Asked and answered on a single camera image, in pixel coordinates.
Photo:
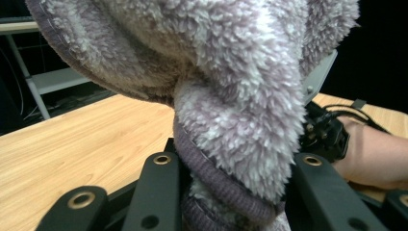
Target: white shelf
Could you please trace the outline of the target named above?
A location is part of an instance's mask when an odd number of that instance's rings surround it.
[[[39,94],[62,90],[89,82],[88,78],[85,78],[72,68],[50,71],[33,75],[32,77]]]

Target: black bracket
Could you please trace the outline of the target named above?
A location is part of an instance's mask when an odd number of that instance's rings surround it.
[[[379,203],[351,189],[321,156],[299,153],[294,161],[285,209],[293,231],[408,230],[407,191]],[[139,181],[110,195],[94,186],[67,192],[37,230],[182,230],[180,195],[189,181],[169,139],[165,152],[147,158]]]

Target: fleece cloth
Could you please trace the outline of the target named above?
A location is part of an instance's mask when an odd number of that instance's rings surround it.
[[[228,227],[243,219],[248,222],[241,227],[277,227],[266,223],[276,217],[303,132],[302,79],[356,26],[357,0],[27,5],[73,69],[109,90],[174,108],[175,134],[184,132],[175,136],[176,148],[203,184],[191,187],[192,197]],[[186,139],[199,151],[190,153]],[[203,156],[219,174],[202,174],[207,164],[188,161]],[[240,187],[217,193],[210,183],[221,175]],[[228,200],[237,193],[245,198],[242,205]]]

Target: black cable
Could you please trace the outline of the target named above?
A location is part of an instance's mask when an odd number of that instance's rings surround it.
[[[326,117],[327,117],[326,119],[336,118],[336,117],[339,117],[339,116],[348,116],[348,117],[355,118],[355,119],[367,124],[368,126],[374,128],[374,129],[377,129],[379,131],[391,134],[389,131],[387,131],[385,128],[383,128],[381,125],[376,123],[368,114],[366,114],[365,112],[363,112],[363,111],[361,111],[359,109],[353,108],[351,106],[343,105],[343,104],[331,104],[331,105],[324,106],[323,109],[327,110],[328,108],[334,108],[334,107],[348,108],[349,110],[356,111],[356,112],[358,112],[359,114],[361,114],[361,115],[363,115],[365,117],[362,117],[362,116],[356,114],[355,112],[351,112],[351,111],[335,110],[335,111],[327,111],[328,115],[326,115]]]
[[[9,58],[7,58],[6,54],[4,53],[3,49],[0,48],[0,52],[2,53],[3,57],[6,59],[6,62],[8,63],[10,70],[12,71],[13,77],[15,79],[15,81],[17,82],[17,86],[18,86],[18,91],[20,93],[20,99],[21,99],[21,110],[20,110],[20,115],[23,115],[24,112],[24,98],[23,98],[23,91],[21,89],[20,83],[18,82],[18,78],[17,75],[14,72],[14,68],[12,66],[12,63],[10,63]]]

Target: metal screw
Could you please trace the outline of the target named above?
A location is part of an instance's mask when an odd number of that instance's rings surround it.
[[[307,90],[308,94],[312,93],[313,92],[313,86],[308,86],[306,90]]]
[[[306,130],[308,131],[308,132],[313,132],[313,129],[314,129],[315,127],[312,125],[312,124],[310,124],[310,123],[308,123],[307,125],[306,125]]]

